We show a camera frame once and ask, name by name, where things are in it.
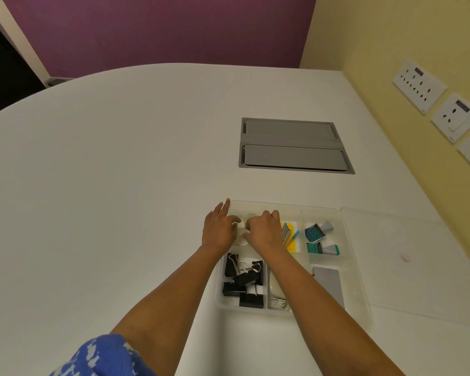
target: human arm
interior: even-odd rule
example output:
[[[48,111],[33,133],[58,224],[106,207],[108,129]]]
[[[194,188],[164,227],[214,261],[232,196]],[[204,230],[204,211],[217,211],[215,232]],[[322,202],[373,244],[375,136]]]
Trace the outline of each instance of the human arm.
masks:
[[[250,218],[244,234],[274,273],[320,371],[325,375],[403,376],[336,300],[282,245],[278,211]]]
[[[205,217],[200,248],[111,331],[121,334],[158,376],[176,372],[207,281],[237,236],[233,223],[240,219],[226,216],[229,208],[227,199]]]

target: person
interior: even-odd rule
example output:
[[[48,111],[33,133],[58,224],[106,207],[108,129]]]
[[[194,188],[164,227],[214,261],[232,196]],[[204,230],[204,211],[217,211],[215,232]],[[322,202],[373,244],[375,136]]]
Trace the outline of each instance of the person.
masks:
[[[174,375],[207,281],[237,236],[234,223],[240,218],[227,215],[229,208],[227,199],[207,214],[198,250],[138,302],[110,334],[82,345],[51,376]],[[323,375],[403,375],[282,245],[278,211],[250,218],[246,228],[249,232],[244,237],[275,274]]]

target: human hand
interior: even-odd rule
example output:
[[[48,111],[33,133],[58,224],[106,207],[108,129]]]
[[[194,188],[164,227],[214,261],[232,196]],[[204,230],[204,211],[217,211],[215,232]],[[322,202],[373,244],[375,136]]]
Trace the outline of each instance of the human hand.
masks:
[[[242,236],[251,244],[262,257],[268,251],[284,249],[282,245],[282,226],[280,225],[280,214],[277,210],[271,214],[264,211],[261,216],[249,218],[245,224],[249,233],[243,233]]]
[[[215,249],[219,252],[220,257],[230,249],[237,238],[237,225],[233,223],[241,222],[238,216],[226,216],[229,208],[229,198],[226,199],[224,205],[223,202],[220,202],[205,217],[202,231],[202,246]]]

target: black label on outlet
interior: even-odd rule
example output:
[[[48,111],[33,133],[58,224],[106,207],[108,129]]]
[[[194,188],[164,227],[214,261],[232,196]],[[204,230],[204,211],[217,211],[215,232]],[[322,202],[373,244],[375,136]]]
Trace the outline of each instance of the black label on outlet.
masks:
[[[458,105],[459,105],[459,107],[460,107],[462,110],[464,110],[465,112],[468,112],[468,111],[470,111],[470,108],[469,108],[469,107],[467,107],[465,104],[463,104],[461,101],[459,101],[459,100],[458,100],[458,101],[456,101],[456,104],[458,104]]]

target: person's right hand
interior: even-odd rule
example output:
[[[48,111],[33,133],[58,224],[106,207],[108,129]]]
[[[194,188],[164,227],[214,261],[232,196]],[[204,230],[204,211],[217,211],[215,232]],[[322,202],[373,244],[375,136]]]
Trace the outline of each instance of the person's right hand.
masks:
[[[264,211],[261,216],[249,218],[245,228],[250,232],[243,233],[242,236],[262,257],[271,253],[270,251],[285,250],[282,245],[282,226],[277,210],[271,214],[269,211]]]

